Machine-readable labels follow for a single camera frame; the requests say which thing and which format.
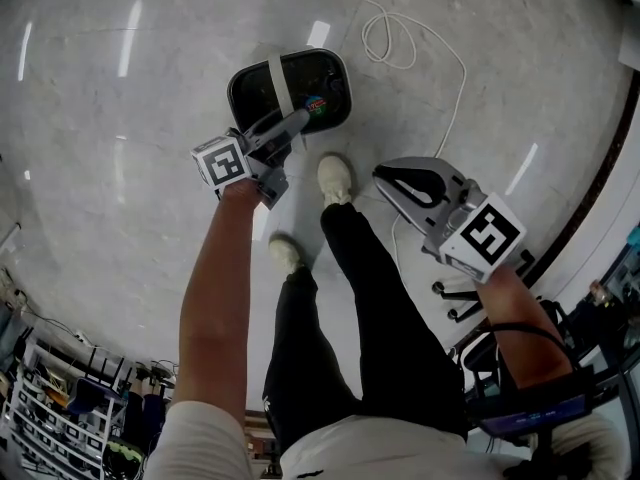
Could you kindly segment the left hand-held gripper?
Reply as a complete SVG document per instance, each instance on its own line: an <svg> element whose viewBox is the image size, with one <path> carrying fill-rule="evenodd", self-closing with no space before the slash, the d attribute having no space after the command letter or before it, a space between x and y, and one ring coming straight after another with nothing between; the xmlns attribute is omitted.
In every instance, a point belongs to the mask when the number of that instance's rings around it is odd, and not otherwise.
<svg viewBox="0 0 640 480"><path fill-rule="evenodd" d="M257 184L263 203L272 209L289 187L284 163L309 121L305 109L285 117L274 111L244 133L228 129L194 148L191 155L203 181L214 191L221 194L227 186L250 179Z"/></svg>

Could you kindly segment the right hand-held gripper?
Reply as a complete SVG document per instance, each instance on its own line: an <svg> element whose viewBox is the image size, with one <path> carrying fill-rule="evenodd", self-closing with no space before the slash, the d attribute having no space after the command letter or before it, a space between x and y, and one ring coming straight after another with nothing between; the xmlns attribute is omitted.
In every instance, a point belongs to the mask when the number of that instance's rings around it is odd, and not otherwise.
<svg viewBox="0 0 640 480"><path fill-rule="evenodd" d="M526 228L495 193L443 160L402 157L373 170L376 187L420 232L421 251L484 284L518 248Z"/></svg>

